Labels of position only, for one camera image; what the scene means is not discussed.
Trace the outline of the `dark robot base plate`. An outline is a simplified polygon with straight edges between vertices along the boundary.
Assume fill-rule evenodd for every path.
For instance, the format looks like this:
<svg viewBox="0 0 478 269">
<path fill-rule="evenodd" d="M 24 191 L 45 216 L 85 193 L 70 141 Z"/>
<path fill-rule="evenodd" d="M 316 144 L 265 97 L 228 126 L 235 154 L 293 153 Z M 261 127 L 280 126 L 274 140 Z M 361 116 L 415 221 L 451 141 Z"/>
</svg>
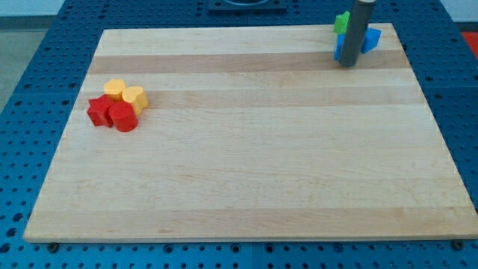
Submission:
<svg viewBox="0 0 478 269">
<path fill-rule="evenodd" d="M 286 10 L 288 0 L 207 0 L 209 11 Z"/>
</svg>

